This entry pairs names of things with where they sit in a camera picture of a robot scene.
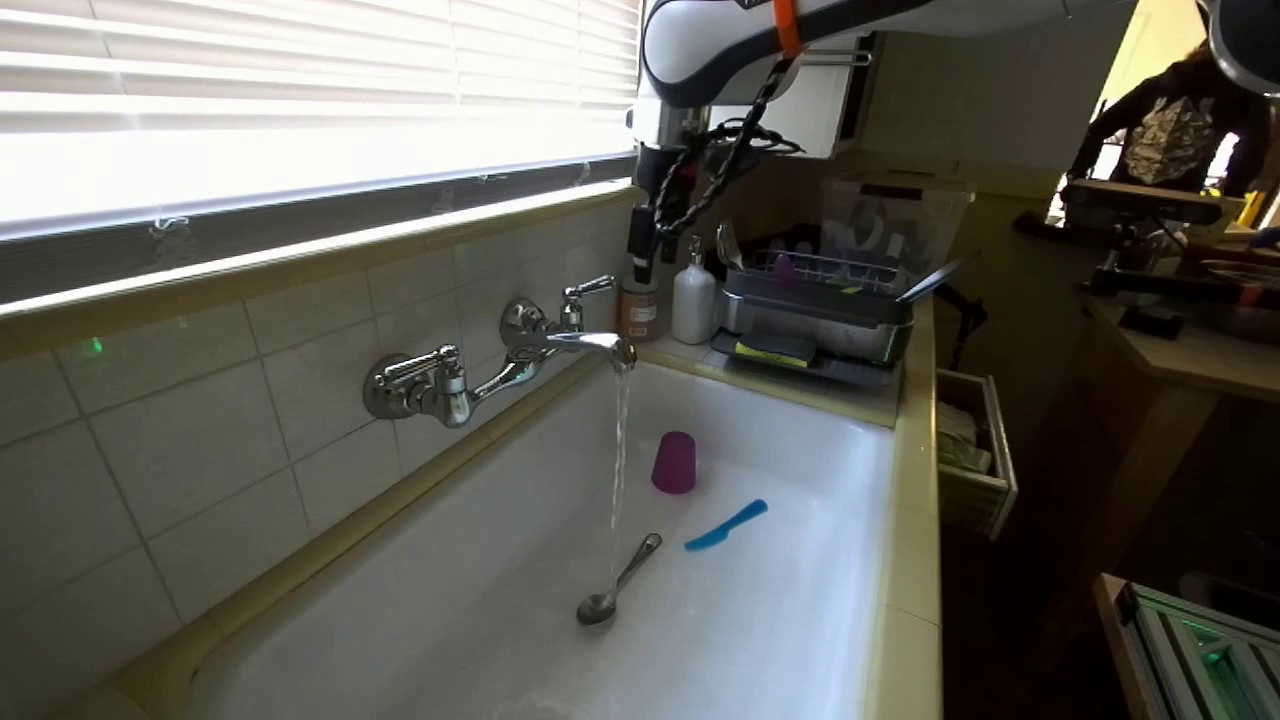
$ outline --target spoon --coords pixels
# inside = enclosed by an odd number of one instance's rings
[[[617,590],[629,584],[629,575],[655,551],[663,545],[663,534],[660,532],[648,532],[644,539],[641,539],[641,548],[634,551],[634,559],[629,559],[629,567],[614,581],[614,590],[610,595],[588,595],[588,601],[581,601],[575,604],[575,620],[581,625],[604,625],[604,620],[614,620],[617,615]]]

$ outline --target countertop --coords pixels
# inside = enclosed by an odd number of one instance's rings
[[[1155,380],[1182,380],[1206,390],[1280,402],[1280,347],[1229,334],[1220,328],[1185,323],[1176,339],[1122,328],[1126,305],[1085,298],[1085,310]]]

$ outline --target chrome faucet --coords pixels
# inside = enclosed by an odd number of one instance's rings
[[[364,376],[364,407],[375,420],[438,417],[448,427],[462,427],[478,413],[469,371],[451,344],[441,344],[426,355],[393,351],[375,358]]]
[[[364,376],[369,417],[438,417],[448,427],[466,427],[484,395],[527,382],[558,351],[610,351],[617,367],[634,367],[634,344],[625,344],[617,331],[584,331],[581,298],[602,286],[614,286],[614,274],[591,274],[584,285],[566,286],[561,321],[547,321],[527,297],[515,297],[499,314],[507,358],[480,387],[469,387],[469,371],[451,344],[441,344],[438,351],[420,355],[393,351],[375,358]]]
[[[507,298],[499,314],[507,358],[494,380],[478,387],[478,395],[484,401],[499,387],[527,382],[558,351],[610,351],[617,367],[634,367],[638,347],[629,339],[621,339],[617,331],[584,328],[584,297],[602,286],[614,286],[614,274],[591,274],[584,285],[566,286],[561,321],[547,321],[547,310],[537,306],[527,297]]]

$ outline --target water stream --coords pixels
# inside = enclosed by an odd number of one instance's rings
[[[614,413],[614,486],[610,486],[610,575],[625,562],[625,554],[634,554],[634,548],[625,548],[625,497],[629,497],[629,452],[634,452],[634,387],[638,387],[638,371],[634,367],[617,367],[617,413]]]

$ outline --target bottle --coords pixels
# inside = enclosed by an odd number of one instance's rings
[[[625,279],[617,291],[617,331],[629,344],[644,344],[655,334],[655,285]]]
[[[716,274],[691,239],[691,262],[672,285],[672,334],[679,344],[703,344],[716,331]]]

